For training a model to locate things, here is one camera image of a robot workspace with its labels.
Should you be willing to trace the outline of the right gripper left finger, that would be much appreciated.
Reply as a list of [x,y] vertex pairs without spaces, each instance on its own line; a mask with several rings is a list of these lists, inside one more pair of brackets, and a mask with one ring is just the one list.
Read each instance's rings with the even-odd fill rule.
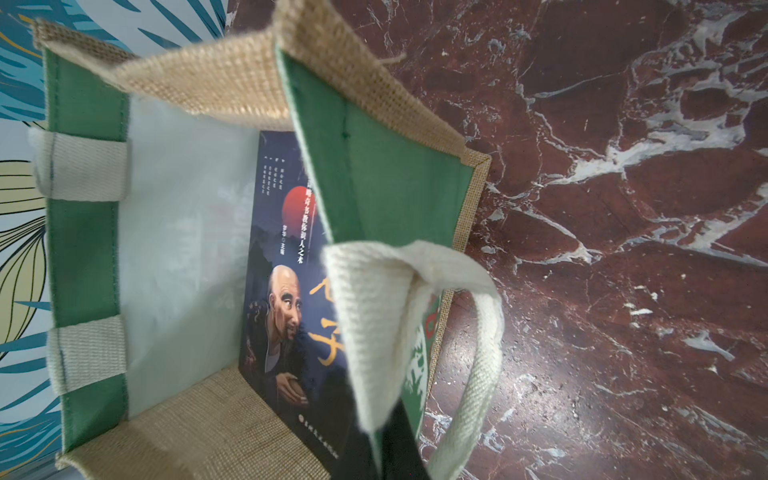
[[368,435],[356,423],[349,429],[346,442],[337,459],[332,480],[377,480],[378,470]]

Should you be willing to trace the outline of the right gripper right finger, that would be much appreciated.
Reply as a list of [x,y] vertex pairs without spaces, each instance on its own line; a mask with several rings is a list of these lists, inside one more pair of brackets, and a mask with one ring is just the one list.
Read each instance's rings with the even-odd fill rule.
[[382,433],[381,479],[429,480],[405,406],[398,402]]

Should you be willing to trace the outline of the dark blue Guiguzi book back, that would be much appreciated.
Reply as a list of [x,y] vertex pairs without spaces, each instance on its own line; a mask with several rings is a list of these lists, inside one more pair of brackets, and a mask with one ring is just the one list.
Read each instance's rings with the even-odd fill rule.
[[325,244],[296,134],[260,133],[240,372],[332,470],[353,422],[354,401],[321,261]]

